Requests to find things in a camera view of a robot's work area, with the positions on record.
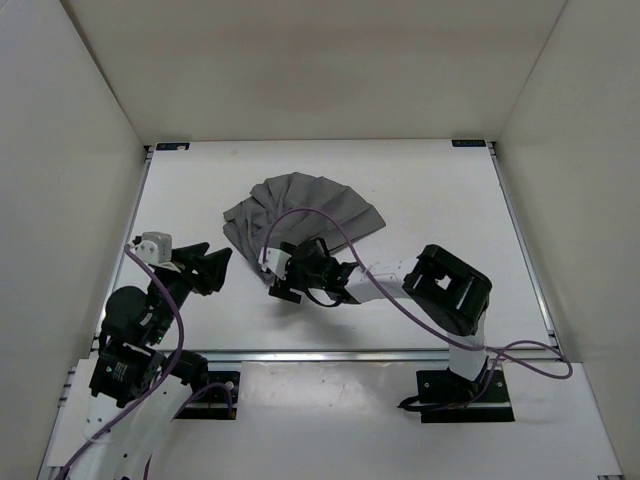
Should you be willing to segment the grey pleated skirt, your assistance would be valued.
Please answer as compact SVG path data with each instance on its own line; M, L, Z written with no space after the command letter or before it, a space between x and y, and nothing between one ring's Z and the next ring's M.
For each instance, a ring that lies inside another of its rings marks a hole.
M299 172L279 175L252 187L249 197L223 214L223 234L266 284L261 270L265 246L298 245L320 237L331 252L386 226L378 210L352 187Z

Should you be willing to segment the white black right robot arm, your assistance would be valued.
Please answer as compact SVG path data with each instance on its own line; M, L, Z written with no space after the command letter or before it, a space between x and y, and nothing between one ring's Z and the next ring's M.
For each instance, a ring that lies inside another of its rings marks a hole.
M322 238L299 245L283 242L259 254L261 269L274 276L271 296L324 307L374 300L412 301L446 333L448 387L460 400L480 393L487 375L484 323L493 285L489 278L438 245L415 258L363 267L340 262Z

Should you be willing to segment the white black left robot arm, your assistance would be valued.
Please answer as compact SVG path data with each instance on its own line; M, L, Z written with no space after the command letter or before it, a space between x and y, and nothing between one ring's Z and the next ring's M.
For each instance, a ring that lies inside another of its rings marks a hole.
M214 390L227 418L234 416L231 388L212 381L206 359L185 349L180 313L190 294L222 289L231 249L210 251L206 242L173 248L170 235L146 232L124 253L150 283L120 287L106 301L84 442L60 468L60 479L147 478L171 422Z

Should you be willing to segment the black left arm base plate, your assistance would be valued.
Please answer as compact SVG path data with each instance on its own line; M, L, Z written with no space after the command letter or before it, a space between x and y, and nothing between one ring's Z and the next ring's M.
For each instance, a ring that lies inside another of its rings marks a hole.
M198 390L179 409L175 419L232 421L237 418L241 372L209 370Z

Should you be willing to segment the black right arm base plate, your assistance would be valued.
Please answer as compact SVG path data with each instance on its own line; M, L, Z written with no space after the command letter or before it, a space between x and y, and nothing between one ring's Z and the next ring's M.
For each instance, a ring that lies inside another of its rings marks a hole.
M449 370L416 372L417 394L402 400L398 408L418 413L423 424L510 423L515 421L509 390L501 369L479 383Z

